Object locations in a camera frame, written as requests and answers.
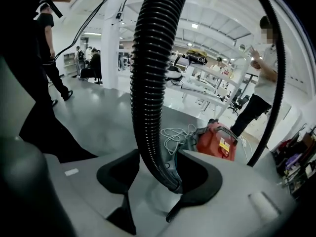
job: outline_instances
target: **gray floor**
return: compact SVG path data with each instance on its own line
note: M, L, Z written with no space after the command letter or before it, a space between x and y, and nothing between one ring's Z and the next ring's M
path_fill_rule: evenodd
M68 77L63 78L63 82L74 91L74 94L65 102L54 86L49 87L52 99L59 100L54 107L55 115L83 148L98 156L128 153L137 148L128 93L104 89L97 84ZM186 130L188 124L204 127L206 122L183 112L163 107L162 128L173 127ZM163 142L164 138L161 139L161 150L163 155L167 155ZM246 148L246 153L250 159L250 147ZM241 141L237 145L235 161L247 163ZM267 179L279 182L270 154L260 160L255 169Z

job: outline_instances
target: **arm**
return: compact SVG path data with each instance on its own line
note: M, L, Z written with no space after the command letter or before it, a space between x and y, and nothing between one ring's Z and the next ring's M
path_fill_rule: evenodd
M250 54L254 58L254 61L257 62L258 66L260 66L261 73L263 73L264 77L272 82L276 82L277 72L275 72L273 68L268 66L263 60L261 60L259 53L253 48L250 49Z
M45 37L46 37L46 42L49 46L50 58L53 59L55 58L55 51L53 47L53 32L51 30L51 26L45 27Z

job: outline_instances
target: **vacuum hose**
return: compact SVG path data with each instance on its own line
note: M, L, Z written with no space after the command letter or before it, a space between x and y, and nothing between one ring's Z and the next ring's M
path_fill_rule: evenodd
M276 43L278 79L275 104L259 146L248 165L260 157L277 119L283 96L285 57L279 24L268 0L259 0L279 33ZM175 193L182 184L165 168L160 148L165 73L185 0L144 0L134 34L131 108L136 142L144 163L155 178Z

